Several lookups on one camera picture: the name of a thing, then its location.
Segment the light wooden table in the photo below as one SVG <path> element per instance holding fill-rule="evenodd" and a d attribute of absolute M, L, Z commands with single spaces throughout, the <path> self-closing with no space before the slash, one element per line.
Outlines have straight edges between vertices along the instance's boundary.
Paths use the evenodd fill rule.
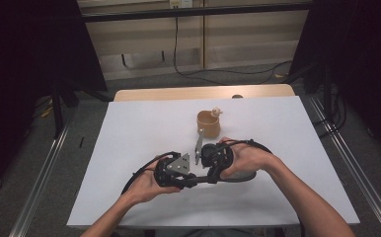
<path fill-rule="evenodd" d="M 119 90 L 115 93 L 114 101 L 232 99 L 232 96 L 236 94 L 242 95 L 244 98 L 287 97 L 295 95 L 292 87 L 289 85 L 266 84 Z"/>

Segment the black metal stand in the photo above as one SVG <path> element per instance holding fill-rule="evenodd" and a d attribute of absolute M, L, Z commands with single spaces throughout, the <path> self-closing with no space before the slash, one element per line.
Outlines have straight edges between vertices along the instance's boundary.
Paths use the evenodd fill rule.
<path fill-rule="evenodd" d="M 58 84 L 56 80 L 52 82 L 51 99 L 52 99 L 52 109 L 53 109 L 53 116 L 54 116 L 54 123 L 55 123 L 54 137 L 58 138 L 64 127 L 64 121 L 63 121 L 63 116 L 61 112 L 60 95 L 59 95 Z"/>

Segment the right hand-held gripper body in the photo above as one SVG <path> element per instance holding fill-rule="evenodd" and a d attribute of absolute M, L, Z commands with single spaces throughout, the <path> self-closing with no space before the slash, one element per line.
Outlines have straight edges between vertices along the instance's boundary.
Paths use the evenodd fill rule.
<path fill-rule="evenodd" d="M 232 165 L 234 155 L 225 143 L 205 144 L 201 148 L 200 159 L 203 168 L 225 169 Z"/>

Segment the tan pen holder cup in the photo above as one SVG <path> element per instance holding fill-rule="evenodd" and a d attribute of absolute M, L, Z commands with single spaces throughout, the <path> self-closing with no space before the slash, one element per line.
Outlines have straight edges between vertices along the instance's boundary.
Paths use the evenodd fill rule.
<path fill-rule="evenodd" d="M 200 111 L 196 116 L 198 129 L 204 130 L 206 138 L 216 138 L 220 133 L 219 116 L 215 116 L 212 111 Z"/>

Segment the person's right hand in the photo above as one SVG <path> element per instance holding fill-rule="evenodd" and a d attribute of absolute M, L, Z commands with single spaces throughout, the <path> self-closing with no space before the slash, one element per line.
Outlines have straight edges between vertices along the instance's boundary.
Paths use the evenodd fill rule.
<path fill-rule="evenodd" d="M 220 174 L 220 178 L 223 180 L 238 173 L 266 171 L 270 162 L 275 158 L 273 154 L 261 148 L 229 137 L 222 137 L 219 143 L 229 145 L 234 156 L 232 165 Z"/>

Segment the white wall outlet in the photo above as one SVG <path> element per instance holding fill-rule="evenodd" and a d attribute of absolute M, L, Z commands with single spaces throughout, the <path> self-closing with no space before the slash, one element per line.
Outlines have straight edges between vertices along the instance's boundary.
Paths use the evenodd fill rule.
<path fill-rule="evenodd" d="M 192 0 L 169 0 L 171 9 L 192 8 Z"/>

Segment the person's left hand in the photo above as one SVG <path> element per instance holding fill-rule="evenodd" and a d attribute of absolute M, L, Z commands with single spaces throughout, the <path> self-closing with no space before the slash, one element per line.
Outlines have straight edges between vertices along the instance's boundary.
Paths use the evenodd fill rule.
<path fill-rule="evenodd" d="M 158 195 L 173 194 L 180 191 L 177 187 L 160 187 L 155 178 L 154 170 L 157 163 L 154 162 L 147 166 L 143 173 L 140 174 L 128 188 L 125 196 L 128 197 L 133 204 L 147 202 Z"/>

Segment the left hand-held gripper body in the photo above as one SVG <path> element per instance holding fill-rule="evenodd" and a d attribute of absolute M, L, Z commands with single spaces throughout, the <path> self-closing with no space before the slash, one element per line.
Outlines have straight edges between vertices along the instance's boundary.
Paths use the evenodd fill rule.
<path fill-rule="evenodd" d="M 170 152 L 156 165 L 154 179 L 160 187 L 177 187 L 179 189 L 196 186 L 195 174 L 190 172 L 190 155 Z"/>

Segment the black curtain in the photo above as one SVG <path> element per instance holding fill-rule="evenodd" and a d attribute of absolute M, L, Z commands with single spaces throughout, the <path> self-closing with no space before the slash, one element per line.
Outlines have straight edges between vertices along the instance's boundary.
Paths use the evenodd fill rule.
<path fill-rule="evenodd" d="M 0 177 L 33 121 L 37 99 L 107 84 L 78 0 L 0 0 Z"/>
<path fill-rule="evenodd" d="M 381 140 L 381 0 L 311 0 L 290 67 L 326 65 Z"/>

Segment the metal floor rail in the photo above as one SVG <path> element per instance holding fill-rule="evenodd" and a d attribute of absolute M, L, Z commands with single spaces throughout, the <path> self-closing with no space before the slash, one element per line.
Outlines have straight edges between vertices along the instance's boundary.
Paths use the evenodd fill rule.
<path fill-rule="evenodd" d="M 326 129 L 326 132 L 330 136 L 332 142 L 337 147 L 351 175 L 354 177 L 357 185 L 361 189 L 364 197 L 366 198 L 372 211 L 374 212 L 378 221 L 381 224 L 381 197 L 380 195 L 377 193 L 376 189 L 374 188 L 374 186 L 371 184 L 371 182 L 365 175 L 364 171 L 362 170 L 358 161 L 356 160 L 356 157 L 353 155 L 350 148 L 345 143 L 340 132 L 336 129 L 334 125 L 326 121 L 324 106 L 322 105 L 322 103 L 317 98 L 312 98 L 310 100 L 310 103 L 312 104 L 318 117 L 323 120 L 323 124 Z"/>
<path fill-rule="evenodd" d="M 69 111 L 68 114 L 63 117 L 64 126 L 52 141 L 51 147 L 47 153 L 38 177 L 29 193 L 27 200 L 23 205 L 22 210 L 18 215 L 18 218 L 9 234 L 9 237 L 26 237 L 32 220 L 38 209 L 41 197 L 44 193 L 45 186 L 49 180 L 55 162 L 66 139 L 74 115 L 74 111 Z"/>

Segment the grey metallic pen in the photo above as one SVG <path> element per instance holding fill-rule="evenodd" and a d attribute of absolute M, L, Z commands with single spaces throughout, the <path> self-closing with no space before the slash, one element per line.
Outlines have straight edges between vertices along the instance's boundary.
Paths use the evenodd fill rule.
<path fill-rule="evenodd" d="M 195 155 L 195 165 L 198 165 L 200 159 L 201 159 L 201 150 L 202 150 L 202 143 L 204 138 L 204 128 L 198 129 L 198 139 L 195 144 L 194 148 L 194 155 Z"/>

